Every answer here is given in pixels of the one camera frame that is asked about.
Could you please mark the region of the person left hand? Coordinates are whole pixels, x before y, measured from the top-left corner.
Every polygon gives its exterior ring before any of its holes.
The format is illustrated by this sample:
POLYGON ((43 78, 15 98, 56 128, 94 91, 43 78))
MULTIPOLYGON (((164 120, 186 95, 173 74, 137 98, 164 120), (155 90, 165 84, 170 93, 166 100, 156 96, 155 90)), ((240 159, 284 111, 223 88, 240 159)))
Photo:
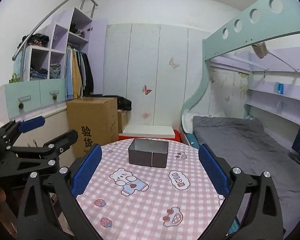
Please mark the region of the person left hand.
POLYGON ((17 219, 6 203, 6 194, 2 189, 0 189, 0 221, 10 234, 17 233, 17 219))

